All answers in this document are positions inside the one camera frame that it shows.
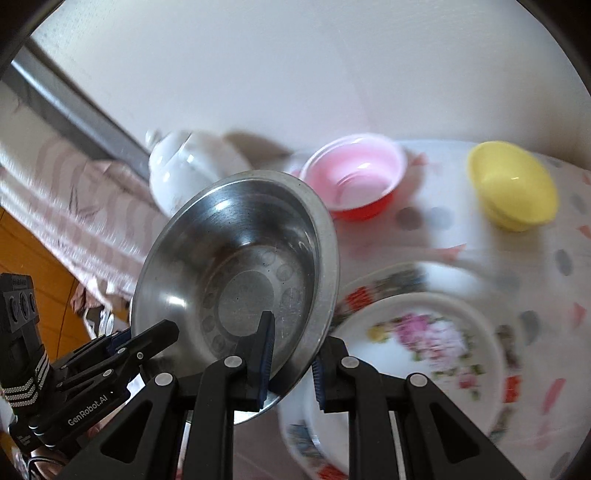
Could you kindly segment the white plate pink flowers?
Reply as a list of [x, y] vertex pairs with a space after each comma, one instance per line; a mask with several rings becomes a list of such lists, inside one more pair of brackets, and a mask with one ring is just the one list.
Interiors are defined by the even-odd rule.
[[397, 295], [353, 313], [332, 335], [383, 374], [427, 376], [492, 432], [504, 401], [504, 355], [491, 322], [467, 302], [440, 293]]

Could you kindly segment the stainless steel bowl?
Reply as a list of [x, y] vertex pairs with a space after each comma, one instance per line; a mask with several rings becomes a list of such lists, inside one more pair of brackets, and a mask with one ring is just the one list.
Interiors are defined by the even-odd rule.
[[266, 397], [273, 408], [310, 368], [338, 293], [338, 239], [318, 195], [283, 172], [230, 176], [183, 205], [143, 263], [131, 329], [140, 334], [169, 320], [179, 335], [141, 375], [204, 371], [235, 353], [267, 311], [276, 319]]

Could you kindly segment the white plate red character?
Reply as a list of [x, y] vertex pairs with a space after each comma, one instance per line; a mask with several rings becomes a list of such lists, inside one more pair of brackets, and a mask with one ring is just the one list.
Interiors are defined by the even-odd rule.
[[491, 433], [500, 444], [514, 425], [523, 380], [523, 335], [507, 297], [490, 280], [468, 269], [435, 262], [394, 265], [346, 285], [339, 298], [332, 333], [346, 319], [380, 300], [409, 293], [440, 293], [475, 307], [491, 322], [506, 367], [504, 401]]

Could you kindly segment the yellow plastic bowl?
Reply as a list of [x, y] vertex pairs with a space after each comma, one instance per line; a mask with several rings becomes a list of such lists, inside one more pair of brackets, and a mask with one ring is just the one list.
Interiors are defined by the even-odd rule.
[[504, 141], [478, 144], [468, 154], [467, 169], [484, 215], [498, 227], [525, 232], [556, 218], [556, 184], [525, 149]]

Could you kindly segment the red plastic bowl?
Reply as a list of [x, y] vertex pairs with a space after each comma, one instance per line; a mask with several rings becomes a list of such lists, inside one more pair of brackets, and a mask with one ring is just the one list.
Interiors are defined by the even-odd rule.
[[365, 221], [394, 200], [408, 169], [408, 157], [394, 140], [355, 134], [325, 145], [304, 163], [298, 178], [321, 198], [332, 217]]

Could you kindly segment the pink striped bedding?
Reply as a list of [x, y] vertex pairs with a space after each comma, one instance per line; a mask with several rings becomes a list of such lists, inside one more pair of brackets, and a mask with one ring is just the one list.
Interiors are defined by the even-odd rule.
[[1, 204], [102, 305], [131, 300], [167, 222], [147, 184], [113, 160], [92, 160], [1, 88]]

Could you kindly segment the white ceramic electric kettle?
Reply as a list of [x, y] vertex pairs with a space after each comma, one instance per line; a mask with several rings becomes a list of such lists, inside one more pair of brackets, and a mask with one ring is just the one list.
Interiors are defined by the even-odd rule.
[[167, 217], [215, 182], [252, 169], [235, 146], [204, 131], [148, 131], [145, 144], [150, 150], [149, 189]]

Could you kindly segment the patterned white tablecloth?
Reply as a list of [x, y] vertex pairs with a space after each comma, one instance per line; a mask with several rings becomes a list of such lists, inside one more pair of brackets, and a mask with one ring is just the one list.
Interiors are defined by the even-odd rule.
[[542, 156], [560, 208], [510, 233], [484, 217], [468, 179], [471, 144], [408, 141], [398, 197], [366, 222], [338, 221], [342, 287], [398, 264], [468, 269], [509, 300], [523, 335], [514, 425], [498, 446], [529, 479], [590, 475], [590, 172]]

